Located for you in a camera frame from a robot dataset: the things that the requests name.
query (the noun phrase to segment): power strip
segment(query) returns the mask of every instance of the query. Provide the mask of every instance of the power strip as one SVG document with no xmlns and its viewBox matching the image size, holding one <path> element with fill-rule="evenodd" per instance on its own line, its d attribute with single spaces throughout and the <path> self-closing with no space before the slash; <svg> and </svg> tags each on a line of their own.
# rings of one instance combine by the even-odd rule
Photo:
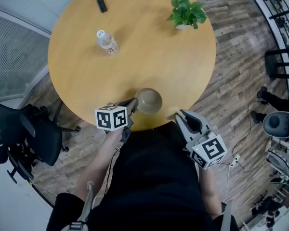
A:
<svg viewBox="0 0 289 231">
<path fill-rule="evenodd" d="M 236 154 L 235 157 L 230 162 L 230 167 L 234 167 L 239 159 L 240 159 L 240 155 Z"/>
</svg>

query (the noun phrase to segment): plastic bottle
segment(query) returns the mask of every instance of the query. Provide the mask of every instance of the plastic bottle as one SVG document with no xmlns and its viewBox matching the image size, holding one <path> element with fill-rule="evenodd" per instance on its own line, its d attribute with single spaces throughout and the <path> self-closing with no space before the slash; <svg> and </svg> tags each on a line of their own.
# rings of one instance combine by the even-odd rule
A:
<svg viewBox="0 0 289 231">
<path fill-rule="evenodd" d="M 114 55 L 119 51 L 119 47 L 111 34 L 106 33 L 104 30 L 99 30 L 96 35 L 99 46 L 101 46 L 109 55 Z"/>
</svg>

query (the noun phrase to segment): bowl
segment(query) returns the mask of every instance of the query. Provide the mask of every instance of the bowl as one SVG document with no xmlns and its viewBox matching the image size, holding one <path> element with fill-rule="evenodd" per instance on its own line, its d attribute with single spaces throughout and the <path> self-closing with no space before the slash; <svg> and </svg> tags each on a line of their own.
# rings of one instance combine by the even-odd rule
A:
<svg viewBox="0 0 289 231">
<path fill-rule="evenodd" d="M 137 109 L 148 115 L 158 112 L 163 104 L 161 95 L 152 88 L 143 88 L 139 90 L 135 97 L 138 99 Z"/>
</svg>

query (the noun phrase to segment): white marker cube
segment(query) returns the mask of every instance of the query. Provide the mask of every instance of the white marker cube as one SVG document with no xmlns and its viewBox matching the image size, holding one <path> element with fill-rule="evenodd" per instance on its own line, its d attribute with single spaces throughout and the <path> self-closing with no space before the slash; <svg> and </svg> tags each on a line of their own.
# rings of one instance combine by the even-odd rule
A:
<svg viewBox="0 0 289 231">
<path fill-rule="evenodd" d="M 95 110 L 96 127 L 115 131 L 128 124 L 126 107 L 104 106 Z"/>
<path fill-rule="evenodd" d="M 190 151 L 190 157 L 198 165 L 207 169 L 220 162 L 227 154 L 227 148 L 220 135 L 210 138 L 203 143 L 187 149 Z"/>
</svg>

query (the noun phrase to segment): white cable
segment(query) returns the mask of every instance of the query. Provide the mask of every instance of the white cable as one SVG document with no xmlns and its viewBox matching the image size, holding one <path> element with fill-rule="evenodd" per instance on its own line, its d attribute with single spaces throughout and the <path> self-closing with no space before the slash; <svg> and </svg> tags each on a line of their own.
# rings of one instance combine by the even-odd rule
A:
<svg viewBox="0 0 289 231">
<path fill-rule="evenodd" d="M 228 176 L 227 176 L 227 186 L 226 186 L 226 193 L 225 193 L 225 198 L 223 198 L 223 202 L 225 203 L 226 196 L 227 196 L 227 191 L 228 191 L 228 183 L 229 183 L 229 173 L 230 173 L 230 165 L 228 169 Z"/>
<path fill-rule="evenodd" d="M 33 185 L 37 186 L 37 187 L 41 187 L 41 186 L 39 186 L 39 185 L 37 185 L 37 184 L 35 184 L 35 183 L 33 183 L 33 182 L 31 182 L 31 183 L 32 183 Z M 47 190 L 47 191 L 49 191 L 50 193 L 52 193 L 53 195 L 57 196 L 57 194 L 53 193 L 53 192 L 50 191 L 49 189 L 44 188 L 44 187 L 41 187 L 41 188 L 44 189 L 44 190 Z"/>
</svg>

